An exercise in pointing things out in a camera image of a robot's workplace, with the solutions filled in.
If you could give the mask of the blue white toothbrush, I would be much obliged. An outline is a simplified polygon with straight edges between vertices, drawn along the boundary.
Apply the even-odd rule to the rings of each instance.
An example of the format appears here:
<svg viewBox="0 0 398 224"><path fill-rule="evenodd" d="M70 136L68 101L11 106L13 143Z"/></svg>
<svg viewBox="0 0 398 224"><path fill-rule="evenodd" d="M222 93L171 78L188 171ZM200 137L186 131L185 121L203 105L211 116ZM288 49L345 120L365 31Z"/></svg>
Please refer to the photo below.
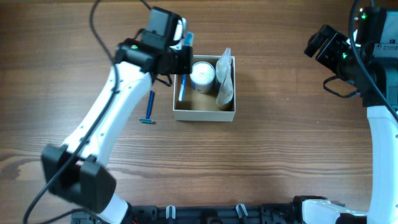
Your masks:
<svg viewBox="0 0 398 224"><path fill-rule="evenodd" d="M194 43L194 33L187 32L187 36L186 36L186 38L184 40L184 44L192 46L193 43ZM179 96L178 96L178 100L179 101L183 101L183 99L184 99L185 88L186 88L186 80L187 80L187 75L184 74L182 76L182 82L181 82L181 85L180 85L180 92L179 92Z"/></svg>

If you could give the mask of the cotton swab round container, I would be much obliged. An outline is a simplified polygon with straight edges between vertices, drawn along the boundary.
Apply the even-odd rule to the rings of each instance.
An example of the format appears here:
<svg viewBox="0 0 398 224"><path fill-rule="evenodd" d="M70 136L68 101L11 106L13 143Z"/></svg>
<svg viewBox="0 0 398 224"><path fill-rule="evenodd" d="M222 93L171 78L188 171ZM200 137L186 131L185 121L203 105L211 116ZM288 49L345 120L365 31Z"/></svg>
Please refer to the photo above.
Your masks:
<svg viewBox="0 0 398 224"><path fill-rule="evenodd" d="M192 88L199 93L208 93L214 85L216 72L212 64L199 61L193 64L190 80Z"/></svg>

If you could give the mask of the blue foam soap pump bottle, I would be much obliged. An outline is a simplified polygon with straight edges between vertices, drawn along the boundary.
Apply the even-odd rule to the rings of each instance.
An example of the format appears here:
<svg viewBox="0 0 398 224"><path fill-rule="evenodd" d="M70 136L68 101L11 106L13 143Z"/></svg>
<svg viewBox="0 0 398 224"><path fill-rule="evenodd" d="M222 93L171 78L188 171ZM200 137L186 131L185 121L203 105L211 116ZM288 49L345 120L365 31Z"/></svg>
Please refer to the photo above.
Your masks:
<svg viewBox="0 0 398 224"><path fill-rule="evenodd" d="M216 90L219 91L223 82L231 76L231 49L226 48L216 63Z"/></svg>

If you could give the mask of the white bamboo print lotion tube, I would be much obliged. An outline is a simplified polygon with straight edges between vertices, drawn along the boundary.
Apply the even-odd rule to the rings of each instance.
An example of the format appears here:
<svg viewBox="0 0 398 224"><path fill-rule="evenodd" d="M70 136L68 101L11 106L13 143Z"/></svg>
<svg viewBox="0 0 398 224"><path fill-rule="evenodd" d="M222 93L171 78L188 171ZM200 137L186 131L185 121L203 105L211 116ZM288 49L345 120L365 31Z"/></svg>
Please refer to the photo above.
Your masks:
<svg viewBox="0 0 398 224"><path fill-rule="evenodd" d="M227 110L232 102L234 96L234 87L231 75L225 76L224 80L221 82L220 88L218 90L218 95L216 97L216 105L220 110Z"/></svg>

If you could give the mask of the blue disposable razor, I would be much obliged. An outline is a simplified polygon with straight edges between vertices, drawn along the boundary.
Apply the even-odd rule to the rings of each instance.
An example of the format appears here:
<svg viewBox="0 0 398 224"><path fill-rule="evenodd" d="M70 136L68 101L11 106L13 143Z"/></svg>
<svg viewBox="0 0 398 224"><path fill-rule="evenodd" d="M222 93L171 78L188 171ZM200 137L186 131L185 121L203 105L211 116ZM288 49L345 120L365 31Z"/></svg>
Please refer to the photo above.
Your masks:
<svg viewBox="0 0 398 224"><path fill-rule="evenodd" d="M155 92L153 90L151 90L150 91L150 95L149 95L149 101L148 101L148 104L147 104L146 117L145 118L139 118L139 121L141 123L144 123L144 124L155 124L155 121L153 119L150 119L150 116L151 116L151 113L152 113L154 97L155 97Z"/></svg>

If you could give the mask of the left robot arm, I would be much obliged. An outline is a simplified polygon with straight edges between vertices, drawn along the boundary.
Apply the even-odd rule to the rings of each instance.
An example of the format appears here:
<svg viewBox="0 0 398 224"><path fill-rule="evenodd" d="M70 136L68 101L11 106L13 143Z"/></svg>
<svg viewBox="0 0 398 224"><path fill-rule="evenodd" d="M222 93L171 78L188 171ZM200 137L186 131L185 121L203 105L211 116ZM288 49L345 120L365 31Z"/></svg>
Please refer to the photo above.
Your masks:
<svg viewBox="0 0 398 224"><path fill-rule="evenodd" d="M106 223L134 221L106 165L128 117L153 83L192 71L187 26L178 14L152 7L147 26L116 47L108 80L84 120L61 146L48 145L41 155L51 194Z"/></svg>

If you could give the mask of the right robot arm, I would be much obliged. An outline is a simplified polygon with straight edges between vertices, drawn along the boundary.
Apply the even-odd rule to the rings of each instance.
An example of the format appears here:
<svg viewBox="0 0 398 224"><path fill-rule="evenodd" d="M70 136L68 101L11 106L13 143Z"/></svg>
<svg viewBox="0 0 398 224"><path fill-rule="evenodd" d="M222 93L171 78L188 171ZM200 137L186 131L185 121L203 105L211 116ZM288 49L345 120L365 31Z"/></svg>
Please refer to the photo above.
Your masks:
<svg viewBox="0 0 398 224"><path fill-rule="evenodd" d="M349 15L349 35L324 25L304 53L330 69L326 83L340 79L360 95L373 147L373 188L367 212L324 197L297 196L300 223L397 223L397 11L370 5Z"/></svg>

